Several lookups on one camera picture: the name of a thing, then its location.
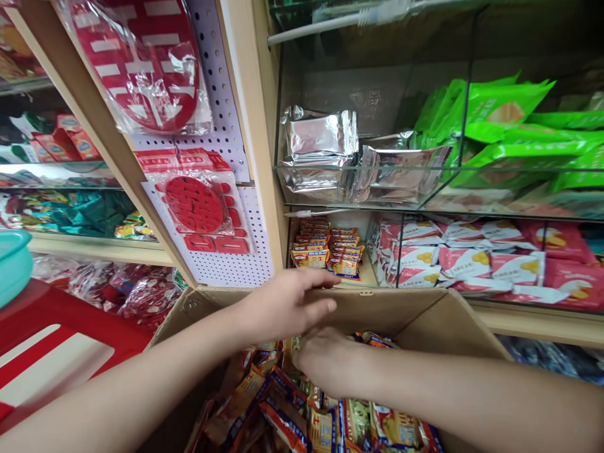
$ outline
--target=forearm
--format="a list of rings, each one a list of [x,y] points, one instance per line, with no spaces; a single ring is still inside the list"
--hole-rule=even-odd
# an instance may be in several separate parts
[[[369,347],[358,354],[355,397],[485,451],[604,451],[604,391],[594,385],[489,359]]]
[[[216,312],[56,399],[0,437],[0,450],[136,450],[203,376],[247,344],[239,323],[233,309]]]

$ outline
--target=display compartment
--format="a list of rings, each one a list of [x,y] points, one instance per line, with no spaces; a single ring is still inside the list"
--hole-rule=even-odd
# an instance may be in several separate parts
[[[604,219],[602,7],[459,2],[285,43],[275,170],[286,204]],[[312,112],[288,121],[290,105],[355,111],[358,152],[334,154],[337,135],[304,123]]]

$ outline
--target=cardboard box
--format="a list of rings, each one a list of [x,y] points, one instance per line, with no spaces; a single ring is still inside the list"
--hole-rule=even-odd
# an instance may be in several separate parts
[[[176,303],[150,346],[171,337],[222,307],[236,303],[249,290],[201,288],[189,290]],[[459,293],[433,289],[319,289],[311,299],[333,297],[338,309],[326,324],[345,333],[372,330],[394,338],[404,349],[440,354],[471,355],[511,360],[487,326]],[[221,382],[215,370],[169,415],[152,434],[142,452],[183,451],[203,400]],[[471,453],[475,448],[447,432],[440,432],[447,453]]]

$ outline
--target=red round decoration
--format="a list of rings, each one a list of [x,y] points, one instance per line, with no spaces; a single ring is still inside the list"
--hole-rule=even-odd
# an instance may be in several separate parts
[[[195,178],[177,176],[171,179],[165,185],[165,197],[174,218],[192,232],[212,234],[224,222],[220,196]]]

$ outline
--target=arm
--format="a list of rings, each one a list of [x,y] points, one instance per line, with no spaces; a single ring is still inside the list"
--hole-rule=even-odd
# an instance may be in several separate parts
[[[374,348],[333,328],[305,339],[296,365],[332,397],[395,408],[484,451],[604,451],[604,390],[577,379],[494,359]]]
[[[0,437],[0,451],[130,452],[219,362],[241,348],[299,335],[335,310],[303,304],[306,290],[340,279],[326,271],[282,272],[241,302],[57,398]]]

